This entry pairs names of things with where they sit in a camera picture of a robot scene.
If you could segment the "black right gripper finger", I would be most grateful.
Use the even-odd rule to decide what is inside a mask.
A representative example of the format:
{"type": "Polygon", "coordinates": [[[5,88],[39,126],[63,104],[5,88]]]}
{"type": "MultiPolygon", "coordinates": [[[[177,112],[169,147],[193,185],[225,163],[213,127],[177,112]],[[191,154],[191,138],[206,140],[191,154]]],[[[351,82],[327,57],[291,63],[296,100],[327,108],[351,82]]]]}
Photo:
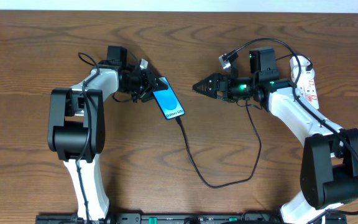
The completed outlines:
{"type": "Polygon", "coordinates": [[[226,76],[222,73],[213,73],[203,80],[205,83],[221,83],[226,81],[226,76]]]}
{"type": "Polygon", "coordinates": [[[210,98],[218,98],[218,84],[216,81],[200,81],[192,86],[193,91],[208,96],[210,98]]]}

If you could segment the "blue screen smartphone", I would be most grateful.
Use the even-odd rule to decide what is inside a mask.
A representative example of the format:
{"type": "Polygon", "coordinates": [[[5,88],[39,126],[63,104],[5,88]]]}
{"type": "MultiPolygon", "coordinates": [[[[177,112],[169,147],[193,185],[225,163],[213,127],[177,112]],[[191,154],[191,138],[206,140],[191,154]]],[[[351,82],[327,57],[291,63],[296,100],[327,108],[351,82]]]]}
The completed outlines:
{"type": "Polygon", "coordinates": [[[176,117],[183,116],[185,110],[179,102],[175,92],[171,88],[168,80],[165,77],[159,80],[166,84],[166,90],[159,90],[153,92],[154,98],[166,120],[175,119],[176,117]]]}

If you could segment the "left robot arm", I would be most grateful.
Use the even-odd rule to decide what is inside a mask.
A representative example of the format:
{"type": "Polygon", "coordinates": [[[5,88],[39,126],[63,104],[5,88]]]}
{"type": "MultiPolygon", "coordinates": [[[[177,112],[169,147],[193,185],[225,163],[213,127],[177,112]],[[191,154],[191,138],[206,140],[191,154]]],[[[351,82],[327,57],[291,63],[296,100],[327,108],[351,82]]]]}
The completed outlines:
{"type": "Polygon", "coordinates": [[[91,66],[89,75],[69,88],[55,88],[50,96],[48,146],[70,173],[78,202],[72,223],[114,223],[110,201],[104,190],[100,154],[105,143],[104,103],[115,93],[129,94],[130,101],[147,102],[154,93],[167,90],[144,59],[131,65],[130,51],[110,45],[106,59],[97,62],[78,52],[91,66]]]}

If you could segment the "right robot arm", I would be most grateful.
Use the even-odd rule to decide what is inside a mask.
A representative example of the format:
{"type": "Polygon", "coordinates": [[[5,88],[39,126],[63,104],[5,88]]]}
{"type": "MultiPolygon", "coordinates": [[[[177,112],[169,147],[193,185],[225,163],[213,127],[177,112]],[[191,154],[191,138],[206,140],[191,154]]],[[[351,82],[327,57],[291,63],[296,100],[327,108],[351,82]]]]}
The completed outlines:
{"type": "Polygon", "coordinates": [[[319,112],[308,58],[292,53],[291,77],[282,79],[273,48],[249,53],[251,77],[239,76],[237,53],[231,52],[219,59],[227,73],[214,73],[193,90],[230,103],[254,100],[301,142],[301,190],[281,206],[283,222],[325,223],[330,214],[342,216],[340,206],[358,199],[358,129],[344,129],[319,112]]]}

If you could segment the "white power strip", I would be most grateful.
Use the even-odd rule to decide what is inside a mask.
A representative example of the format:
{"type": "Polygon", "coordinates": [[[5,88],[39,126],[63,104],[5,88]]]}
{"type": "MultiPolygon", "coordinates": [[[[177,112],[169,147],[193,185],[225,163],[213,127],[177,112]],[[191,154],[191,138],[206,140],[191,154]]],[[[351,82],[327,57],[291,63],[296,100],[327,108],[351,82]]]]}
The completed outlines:
{"type": "Polygon", "coordinates": [[[319,103],[316,85],[314,82],[315,71],[313,69],[313,64],[308,57],[303,55],[298,55],[298,59],[300,61],[300,65],[298,65],[295,57],[290,59],[291,80],[295,82],[298,72],[301,71],[296,87],[300,90],[300,95],[318,110],[319,103]]]}

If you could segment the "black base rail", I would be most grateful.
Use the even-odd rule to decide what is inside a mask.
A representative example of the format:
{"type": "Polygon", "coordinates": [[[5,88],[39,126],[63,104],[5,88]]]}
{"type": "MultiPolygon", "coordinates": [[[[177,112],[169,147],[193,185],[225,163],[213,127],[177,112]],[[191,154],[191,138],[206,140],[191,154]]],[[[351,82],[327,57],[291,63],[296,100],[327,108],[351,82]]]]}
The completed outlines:
{"type": "MultiPolygon", "coordinates": [[[[245,212],[243,215],[144,215],[139,213],[116,213],[104,219],[85,221],[77,215],[37,215],[36,224],[218,224],[218,223],[285,223],[277,214],[245,212]]],[[[344,215],[326,215],[314,223],[346,224],[344,215]]]]}

